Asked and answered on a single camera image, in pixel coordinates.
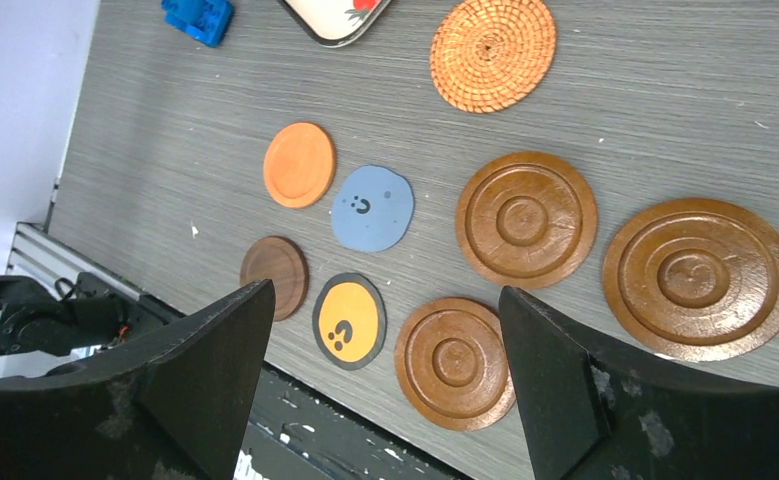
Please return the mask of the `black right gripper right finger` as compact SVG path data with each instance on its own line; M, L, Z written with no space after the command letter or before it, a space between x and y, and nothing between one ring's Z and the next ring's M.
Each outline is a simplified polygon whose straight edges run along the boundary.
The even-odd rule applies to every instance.
M690 368L504 288L498 314L539 479L779 479L779 387Z

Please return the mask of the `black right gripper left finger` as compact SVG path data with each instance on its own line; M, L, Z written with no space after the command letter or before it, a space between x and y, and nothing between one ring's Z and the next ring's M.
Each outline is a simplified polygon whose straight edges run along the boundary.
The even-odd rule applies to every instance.
M0 378L0 479L229 479L275 310L268 280L47 374Z

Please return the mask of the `brown grooved wooden coaster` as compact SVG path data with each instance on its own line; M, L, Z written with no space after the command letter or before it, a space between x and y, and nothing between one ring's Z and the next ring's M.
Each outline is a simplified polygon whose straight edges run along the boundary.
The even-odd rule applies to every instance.
M408 402L444 429L487 428L516 401L500 320L475 300L445 297L418 307L401 327L394 363Z

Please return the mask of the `dark brown wooden coaster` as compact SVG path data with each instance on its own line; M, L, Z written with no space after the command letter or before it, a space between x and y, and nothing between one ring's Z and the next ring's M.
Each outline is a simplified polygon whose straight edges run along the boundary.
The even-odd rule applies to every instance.
M239 274L240 285L269 279L275 289L274 321L291 317L303 304L309 271L301 249L281 236L267 236L256 241L245 253Z

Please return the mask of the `plain orange round coaster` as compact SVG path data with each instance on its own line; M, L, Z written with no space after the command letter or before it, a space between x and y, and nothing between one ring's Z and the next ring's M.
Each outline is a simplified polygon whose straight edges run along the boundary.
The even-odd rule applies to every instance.
M263 181L279 205L300 209L315 204L333 182L336 157L330 136L318 125L297 122L280 130L263 161Z

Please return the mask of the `blue smiley foam coaster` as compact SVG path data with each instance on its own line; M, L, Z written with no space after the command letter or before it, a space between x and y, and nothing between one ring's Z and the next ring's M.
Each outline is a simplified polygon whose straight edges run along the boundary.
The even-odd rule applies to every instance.
M345 248L376 253L398 243L415 207L412 187L394 171L375 165L354 170L333 200L330 224Z

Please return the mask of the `woven orange rattan coaster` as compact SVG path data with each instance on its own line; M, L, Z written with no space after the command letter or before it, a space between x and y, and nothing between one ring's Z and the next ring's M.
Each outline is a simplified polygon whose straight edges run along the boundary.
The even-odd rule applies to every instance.
M555 20L542 1L463 1L436 29L431 78L439 95L461 111L501 111L542 82L556 45Z

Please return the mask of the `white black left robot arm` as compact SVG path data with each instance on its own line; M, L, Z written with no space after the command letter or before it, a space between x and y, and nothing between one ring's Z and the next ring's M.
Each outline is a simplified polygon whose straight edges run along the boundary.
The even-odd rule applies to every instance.
M0 275L0 378L37 377L150 333L172 319L146 295L125 293L92 273L48 287Z

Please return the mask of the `orange black-rimmed coaster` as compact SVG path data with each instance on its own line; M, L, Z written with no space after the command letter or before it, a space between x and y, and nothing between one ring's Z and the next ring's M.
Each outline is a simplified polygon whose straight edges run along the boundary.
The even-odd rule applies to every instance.
M319 351L335 366L347 371L365 367L386 338L386 309L378 289L360 273L333 276L315 302L312 330Z

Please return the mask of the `blue toy car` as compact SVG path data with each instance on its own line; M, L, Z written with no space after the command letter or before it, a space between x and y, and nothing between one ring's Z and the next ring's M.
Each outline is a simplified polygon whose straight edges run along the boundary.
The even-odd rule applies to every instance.
M161 0L164 21L201 44L221 44L234 13L227 0Z

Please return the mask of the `white serving tray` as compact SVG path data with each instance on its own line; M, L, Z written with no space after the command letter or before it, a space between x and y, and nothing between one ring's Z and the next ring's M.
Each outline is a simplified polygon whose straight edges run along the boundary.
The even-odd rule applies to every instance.
M279 0L278 3L319 45L340 48L360 38L391 0Z

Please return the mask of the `aluminium table edge rail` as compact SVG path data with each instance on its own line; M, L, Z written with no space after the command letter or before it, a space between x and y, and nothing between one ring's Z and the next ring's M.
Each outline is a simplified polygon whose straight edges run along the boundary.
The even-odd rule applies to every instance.
M15 227L5 274L30 277L57 298L71 286L79 297L114 295L137 302L143 295L119 275L48 235L40 225L24 222Z

